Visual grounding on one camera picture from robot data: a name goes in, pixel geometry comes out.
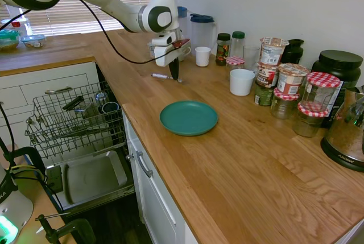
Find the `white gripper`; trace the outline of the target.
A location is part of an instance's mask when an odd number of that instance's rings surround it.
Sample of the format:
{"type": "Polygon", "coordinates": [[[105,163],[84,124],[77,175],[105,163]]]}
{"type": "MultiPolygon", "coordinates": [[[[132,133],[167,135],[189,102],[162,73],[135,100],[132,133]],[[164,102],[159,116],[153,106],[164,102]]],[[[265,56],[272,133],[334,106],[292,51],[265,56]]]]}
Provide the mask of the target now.
{"type": "Polygon", "coordinates": [[[183,45],[177,50],[173,49],[173,45],[162,47],[154,47],[154,56],[156,65],[166,67],[168,65],[172,79],[179,81],[179,59],[191,52],[189,44],[183,45]]]}

